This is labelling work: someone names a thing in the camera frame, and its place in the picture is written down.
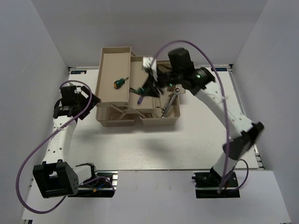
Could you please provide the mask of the small combination wrench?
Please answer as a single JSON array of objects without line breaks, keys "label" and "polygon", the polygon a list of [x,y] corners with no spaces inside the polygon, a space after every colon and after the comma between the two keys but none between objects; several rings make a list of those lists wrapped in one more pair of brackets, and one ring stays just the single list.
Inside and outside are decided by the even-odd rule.
[{"label": "small combination wrench", "polygon": [[161,110],[162,110],[162,112],[164,112],[165,111],[165,109],[166,109],[166,107],[168,106],[168,104],[169,104],[169,100],[170,100],[170,95],[168,96],[168,98],[165,100],[165,102],[162,104],[162,106],[161,106]]}]

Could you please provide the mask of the slim black green precision screwdriver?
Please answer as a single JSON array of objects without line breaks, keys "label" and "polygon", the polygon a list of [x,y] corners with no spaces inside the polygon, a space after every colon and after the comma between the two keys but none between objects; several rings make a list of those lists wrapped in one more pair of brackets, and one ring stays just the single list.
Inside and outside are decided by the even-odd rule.
[{"label": "slim black green precision screwdriver", "polygon": [[142,90],[140,89],[134,89],[134,88],[130,88],[129,89],[130,92],[137,94],[137,95],[141,95],[142,94]]}]

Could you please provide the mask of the stubby green orange-capped screwdriver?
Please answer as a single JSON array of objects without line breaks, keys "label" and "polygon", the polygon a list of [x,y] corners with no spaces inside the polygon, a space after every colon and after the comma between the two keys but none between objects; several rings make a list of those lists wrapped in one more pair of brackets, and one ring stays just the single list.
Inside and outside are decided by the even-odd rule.
[{"label": "stubby green orange-capped screwdriver", "polygon": [[129,77],[126,77],[126,78],[120,78],[120,79],[114,81],[114,88],[120,89],[128,79],[129,79]]}]

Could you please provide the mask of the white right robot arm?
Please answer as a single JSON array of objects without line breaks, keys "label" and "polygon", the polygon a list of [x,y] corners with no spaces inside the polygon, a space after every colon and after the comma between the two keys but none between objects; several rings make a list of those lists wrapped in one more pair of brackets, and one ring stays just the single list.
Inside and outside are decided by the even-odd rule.
[{"label": "white right robot arm", "polygon": [[168,85],[181,85],[204,103],[224,125],[227,142],[223,153],[210,169],[207,177],[201,179],[205,186],[223,188],[241,157],[256,143],[264,130],[261,122],[254,123],[239,110],[230,105],[223,96],[223,85],[206,68],[195,68],[189,51],[177,48],[168,53],[171,69],[162,72],[151,56],[142,59],[142,69],[148,78],[141,87],[143,96],[159,97]]}]

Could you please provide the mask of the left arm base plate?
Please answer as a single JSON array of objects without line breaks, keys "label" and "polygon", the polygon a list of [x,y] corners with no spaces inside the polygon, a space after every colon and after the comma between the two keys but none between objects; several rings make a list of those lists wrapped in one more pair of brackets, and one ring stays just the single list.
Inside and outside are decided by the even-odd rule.
[{"label": "left arm base plate", "polygon": [[99,178],[89,184],[80,185],[78,193],[68,197],[112,198],[117,187],[118,171],[98,171]]}]

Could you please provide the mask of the beige plastic toolbox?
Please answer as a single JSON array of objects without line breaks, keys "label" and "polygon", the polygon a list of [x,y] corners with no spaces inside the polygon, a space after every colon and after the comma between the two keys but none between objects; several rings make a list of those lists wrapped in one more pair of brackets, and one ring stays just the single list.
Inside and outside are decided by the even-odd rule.
[{"label": "beige plastic toolbox", "polygon": [[[185,89],[179,84],[169,85],[164,95],[158,98],[144,97],[140,105],[140,95],[129,91],[139,89],[148,75],[142,69],[142,56],[136,56],[131,47],[102,48],[95,94],[101,99],[97,104],[96,120],[104,127],[134,126],[138,119],[145,126],[174,125],[180,118],[178,96],[170,107],[166,117],[162,118],[161,106],[176,87],[179,94]],[[120,89],[114,88],[114,81],[129,79]]]}]

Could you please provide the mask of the blue handled long screwdriver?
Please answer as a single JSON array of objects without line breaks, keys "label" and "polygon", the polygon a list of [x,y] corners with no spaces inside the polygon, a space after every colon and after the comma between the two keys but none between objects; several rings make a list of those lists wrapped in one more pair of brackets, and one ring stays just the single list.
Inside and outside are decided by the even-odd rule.
[{"label": "blue handled long screwdriver", "polygon": [[138,101],[137,101],[137,104],[140,105],[142,103],[142,101],[143,101],[143,96],[140,96]]}]

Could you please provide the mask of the stubby green handled screwdriver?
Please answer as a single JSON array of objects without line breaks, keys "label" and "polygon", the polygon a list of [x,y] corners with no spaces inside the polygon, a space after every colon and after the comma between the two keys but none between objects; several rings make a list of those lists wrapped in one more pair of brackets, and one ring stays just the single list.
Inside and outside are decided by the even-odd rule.
[{"label": "stubby green handled screwdriver", "polygon": [[150,95],[150,88],[149,87],[141,87],[138,89],[138,93],[141,96],[149,96]]}]

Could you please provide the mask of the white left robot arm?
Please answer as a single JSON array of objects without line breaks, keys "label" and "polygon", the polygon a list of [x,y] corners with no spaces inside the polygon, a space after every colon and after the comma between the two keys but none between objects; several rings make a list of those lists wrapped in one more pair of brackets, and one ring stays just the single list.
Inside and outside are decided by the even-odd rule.
[{"label": "white left robot arm", "polygon": [[79,186],[94,186],[99,175],[93,163],[72,167],[67,161],[78,120],[83,120],[100,102],[86,86],[69,85],[60,89],[61,98],[54,105],[53,133],[40,165],[33,176],[43,198],[76,195]]}]

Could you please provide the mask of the large ratchet wrench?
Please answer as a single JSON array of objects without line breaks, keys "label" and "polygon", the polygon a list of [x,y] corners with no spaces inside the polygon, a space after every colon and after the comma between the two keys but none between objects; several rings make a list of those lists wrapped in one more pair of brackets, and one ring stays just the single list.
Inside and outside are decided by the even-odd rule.
[{"label": "large ratchet wrench", "polygon": [[170,100],[169,100],[169,104],[166,107],[165,111],[162,113],[162,118],[166,117],[166,115],[168,114],[171,105],[173,104],[173,102],[175,101],[175,99],[177,98],[178,94],[180,93],[180,88],[176,87],[175,90],[173,91],[172,94],[170,94]]}]

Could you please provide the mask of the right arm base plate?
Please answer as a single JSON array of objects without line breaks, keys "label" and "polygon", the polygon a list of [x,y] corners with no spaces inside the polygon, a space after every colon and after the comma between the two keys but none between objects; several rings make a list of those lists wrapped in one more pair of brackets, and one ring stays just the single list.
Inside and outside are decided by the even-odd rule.
[{"label": "right arm base plate", "polygon": [[233,172],[230,179],[226,182],[218,193],[220,182],[211,177],[210,172],[194,173],[192,179],[195,182],[195,193],[197,199],[216,199],[216,198],[240,198],[238,180],[235,172]]}]

